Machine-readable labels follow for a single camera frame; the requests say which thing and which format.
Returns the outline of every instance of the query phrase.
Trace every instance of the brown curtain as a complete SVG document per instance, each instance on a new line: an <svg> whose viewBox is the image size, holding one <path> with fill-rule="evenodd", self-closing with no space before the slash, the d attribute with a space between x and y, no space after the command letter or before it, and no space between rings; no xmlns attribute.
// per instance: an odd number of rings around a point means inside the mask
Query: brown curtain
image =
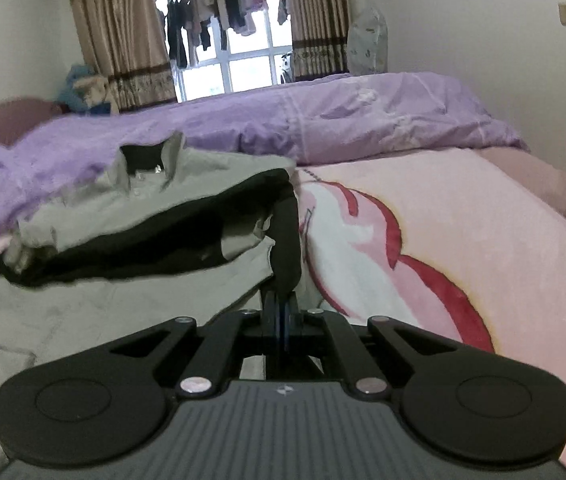
<svg viewBox="0 0 566 480"><path fill-rule="evenodd" d="M176 101L154 0L72 0L72 10L85 62L121 111Z"/></svg>
<svg viewBox="0 0 566 480"><path fill-rule="evenodd" d="M347 72L348 1L289 0L295 81Z"/></svg>

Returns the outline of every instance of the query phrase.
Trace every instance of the pink blanket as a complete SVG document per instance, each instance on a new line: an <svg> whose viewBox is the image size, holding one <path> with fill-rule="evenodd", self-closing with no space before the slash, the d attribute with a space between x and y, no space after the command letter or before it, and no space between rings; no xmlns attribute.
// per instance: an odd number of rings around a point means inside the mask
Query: pink blanket
<svg viewBox="0 0 566 480"><path fill-rule="evenodd" d="M566 219L469 150L311 173L301 304L385 314L566 382Z"/></svg>

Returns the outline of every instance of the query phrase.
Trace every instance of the blue plush toy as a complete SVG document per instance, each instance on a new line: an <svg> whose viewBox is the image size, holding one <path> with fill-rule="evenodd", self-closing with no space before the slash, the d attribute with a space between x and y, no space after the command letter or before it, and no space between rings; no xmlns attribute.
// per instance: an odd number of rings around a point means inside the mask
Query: blue plush toy
<svg viewBox="0 0 566 480"><path fill-rule="evenodd" d="M94 69L90 65L73 65L65 79L65 86L56 100L66 104L74 113L86 113L89 110L88 105L83 100L82 95L74 89L74 83L83 77L94 74Z"/></svg>

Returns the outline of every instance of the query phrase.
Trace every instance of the purple quilt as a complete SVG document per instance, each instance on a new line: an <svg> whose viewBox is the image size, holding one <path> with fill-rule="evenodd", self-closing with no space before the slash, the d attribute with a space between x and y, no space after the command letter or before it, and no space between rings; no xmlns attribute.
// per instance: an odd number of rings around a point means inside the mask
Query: purple quilt
<svg viewBox="0 0 566 480"><path fill-rule="evenodd" d="M414 148L526 148L458 80L433 73L331 76L114 117L64 116L0 146L0 232L64 186L95 178L122 144L174 130L190 146L329 164Z"/></svg>

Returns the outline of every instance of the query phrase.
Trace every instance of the metal pin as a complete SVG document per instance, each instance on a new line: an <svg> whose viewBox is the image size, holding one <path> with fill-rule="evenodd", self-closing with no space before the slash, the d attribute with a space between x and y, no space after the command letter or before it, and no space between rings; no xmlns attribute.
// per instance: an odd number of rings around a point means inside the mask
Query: metal pin
<svg viewBox="0 0 566 480"><path fill-rule="evenodd" d="M380 394L387 388L387 383L378 377L366 377L359 379L356 384L357 390L363 394Z"/></svg>
<svg viewBox="0 0 566 480"><path fill-rule="evenodd" d="M181 389L188 394L203 394L211 387L210 380L204 377L188 377L181 381Z"/></svg>

